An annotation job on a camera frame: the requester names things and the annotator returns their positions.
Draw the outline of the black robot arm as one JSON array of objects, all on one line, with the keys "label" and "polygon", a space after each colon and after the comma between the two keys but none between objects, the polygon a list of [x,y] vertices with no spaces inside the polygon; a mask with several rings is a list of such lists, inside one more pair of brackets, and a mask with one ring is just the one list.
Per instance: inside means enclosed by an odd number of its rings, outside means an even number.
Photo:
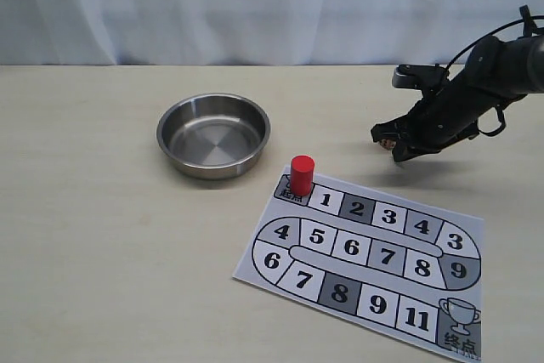
[{"label": "black robot arm", "polygon": [[528,94],[543,91],[543,37],[503,42],[486,36],[473,47],[464,67],[453,77],[440,65],[398,65],[395,88],[416,89],[422,97],[403,116],[371,129],[374,142],[391,150],[395,162],[438,154],[463,140],[482,134],[479,118],[496,111],[506,127],[505,109]]}]

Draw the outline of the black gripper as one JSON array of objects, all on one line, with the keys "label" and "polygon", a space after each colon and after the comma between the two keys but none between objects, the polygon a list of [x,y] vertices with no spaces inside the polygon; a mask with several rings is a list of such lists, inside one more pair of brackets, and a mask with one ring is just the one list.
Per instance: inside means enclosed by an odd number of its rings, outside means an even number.
[{"label": "black gripper", "polygon": [[500,125],[485,134],[499,134],[506,127],[504,109],[517,99],[498,78],[500,60],[507,48],[508,44],[497,37],[485,37],[475,45],[464,68],[452,80],[422,97],[405,116],[375,124],[371,128],[372,140],[396,142],[392,149],[396,163],[434,155],[478,136],[478,119],[491,109],[497,111]]}]

